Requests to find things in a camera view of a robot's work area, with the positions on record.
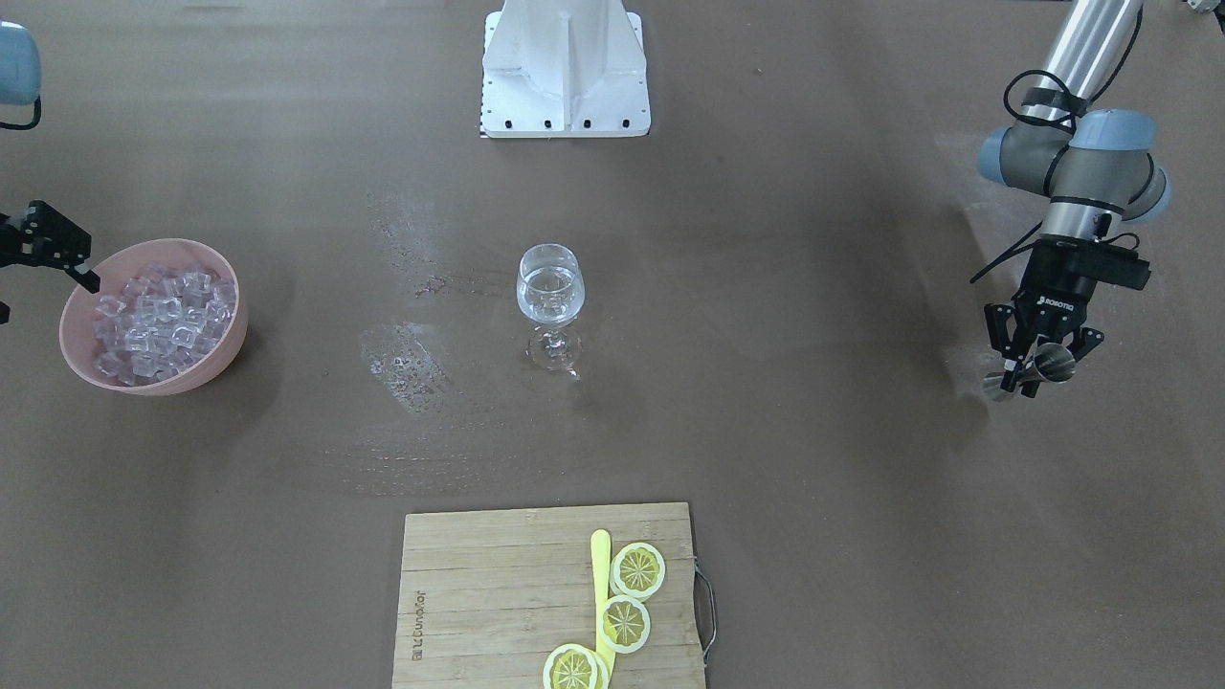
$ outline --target bowl rim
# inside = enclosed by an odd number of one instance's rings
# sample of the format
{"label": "bowl rim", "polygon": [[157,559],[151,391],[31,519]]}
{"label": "bowl rim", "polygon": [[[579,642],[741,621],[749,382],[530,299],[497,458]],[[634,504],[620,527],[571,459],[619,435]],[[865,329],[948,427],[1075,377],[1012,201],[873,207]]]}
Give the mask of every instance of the bowl rim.
{"label": "bowl rim", "polygon": [[[222,255],[221,251],[218,251],[217,249],[213,249],[212,246],[205,244],[203,242],[196,242],[195,239],[183,239],[183,238],[175,238],[175,237],[163,237],[160,239],[149,239],[147,242],[141,242],[138,244],[132,244],[131,246],[126,246],[124,249],[120,249],[119,251],[115,251],[114,254],[111,254],[111,255],[107,256],[105,259],[103,259],[102,261],[99,261],[98,265],[94,266],[94,270],[104,267],[111,260],[114,260],[118,256],[120,256],[120,255],[123,255],[123,254],[125,254],[127,251],[131,251],[134,249],[140,249],[142,246],[148,246],[151,244],[170,244],[170,243],[174,243],[174,244],[189,244],[189,245],[203,249],[205,251],[207,251],[207,253],[213,254],[213,255],[217,256],[217,259],[222,262],[222,265],[224,265],[225,268],[229,271],[230,276],[233,276],[233,277],[230,277],[230,280],[234,282],[234,293],[235,293],[235,298],[234,298],[234,314],[238,314],[239,308],[243,305],[243,288],[239,286],[238,273],[234,271],[234,266],[230,265],[230,262],[225,259],[224,255]],[[224,341],[227,337],[230,336],[232,332],[234,332],[233,327],[227,326],[225,332],[221,336],[221,340],[217,341],[217,347],[213,347],[213,351],[208,352],[207,354],[205,354],[205,358],[200,359],[198,362],[196,362],[195,364],[192,364],[191,368],[189,368],[187,370],[183,371],[179,375],[175,375],[173,378],[168,378],[165,380],[159,380],[157,383],[151,383],[148,385],[140,385],[140,386],[135,386],[135,387],[129,387],[127,385],[111,385],[109,383],[103,383],[100,380],[97,380],[93,376],[88,375],[87,373],[82,371],[80,368],[77,368],[76,362],[74,362],[72,358],[69,357],[67,346],[64,342],[64,324],[67,322],[69,305],[72,303],[72,299],[76,297],[78,289],[81,292],[86,292],[86,289],[83,287],[81,287],[81,286],[77,286],[75,289],[72,289],[72,292],[69,293],[67,300],[64,302],[64,310],[60,311],[60,331],[59,331],[60,354],[64,357],[64,360],[69,364],[69,368],[72,369],[72,373],[77,374],[77,376],[80,376],[81,379],[83,379],[86,383],[89,383],[92,385],[97,385],[98,387],[102,387],[103,390],[115,390],[115,391],[119,391],[119,392],[129,392],[129,394],[132,392],[132,391],[135,391],[135,390],[140,390],[140,391],[146,392],[146,394],[153,394],[153,392],[156,392],[158,390],[163,390],[165,387],[170,387],[172,383],[180,383],[181,384],[181,381],[183,381],[181,376],[186,375],[187,373],[191,371],[191,369],[198,367],[200,364],[207,362],[214,354],[217,354],[217,352],[222,348],[221,347],[222,341]],[[230,325],[233,325],[233,324],[234,324],[234,320],[230,321]]]}

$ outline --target wooden cutting board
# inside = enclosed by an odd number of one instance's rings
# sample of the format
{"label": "wooden cutting board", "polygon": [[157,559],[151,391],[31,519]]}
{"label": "wooden cutting board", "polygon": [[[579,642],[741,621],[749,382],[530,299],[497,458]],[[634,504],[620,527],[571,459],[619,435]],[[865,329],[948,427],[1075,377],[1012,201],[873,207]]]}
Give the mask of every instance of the wooden cutting board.
{"label": "wooden cutting board", "polygon": [[685,503],[409,515],[392,687],[540,689],[550,651],[594,649],[597,528],[612,555],[646,541],[668,564],[646,603],[650,639],[617,656],[610,689],[706,689]]}

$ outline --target clear liquid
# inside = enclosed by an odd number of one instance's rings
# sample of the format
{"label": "clear liquid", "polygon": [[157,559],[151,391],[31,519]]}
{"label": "clear liquid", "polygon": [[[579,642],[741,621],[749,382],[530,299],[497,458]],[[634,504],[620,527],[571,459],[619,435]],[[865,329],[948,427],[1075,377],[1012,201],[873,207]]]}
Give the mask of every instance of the clear liquid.
{"label": "clear liquid", "polygon": [[583,308],[583,281],[561,266],[545,266],[527,275],[518,286],[519,310],[541,325],[575,320]]}

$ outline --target bowl of ice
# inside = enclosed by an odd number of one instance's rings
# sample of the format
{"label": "bowl of ice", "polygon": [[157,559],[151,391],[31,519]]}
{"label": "bowl of ice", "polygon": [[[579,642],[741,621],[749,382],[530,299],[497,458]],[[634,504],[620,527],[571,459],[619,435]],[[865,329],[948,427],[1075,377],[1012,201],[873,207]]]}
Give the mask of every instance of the bowl of ice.
{"label": "bowl of ice", "polygon": [[60,316],[69,367],[98,387],[174,395],[217,378],[246,338],[234,268],[190,239],[156,239],[93,268],[102,289],[77,287]]}

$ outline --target wine glass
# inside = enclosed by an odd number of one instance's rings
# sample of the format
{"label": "wine glass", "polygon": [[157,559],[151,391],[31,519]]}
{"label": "wine glass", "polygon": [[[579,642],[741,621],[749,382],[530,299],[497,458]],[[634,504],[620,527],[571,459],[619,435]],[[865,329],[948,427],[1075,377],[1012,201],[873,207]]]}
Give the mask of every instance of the wine glass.
{"label": "wine glass", "polygon": [[519,310],[538,324],[528,341],[528,357],[541,368],[573,373],[582,343],[568,326],[583,308],[586,293],[578,259],[561,244],[538,244],[519,260]]}

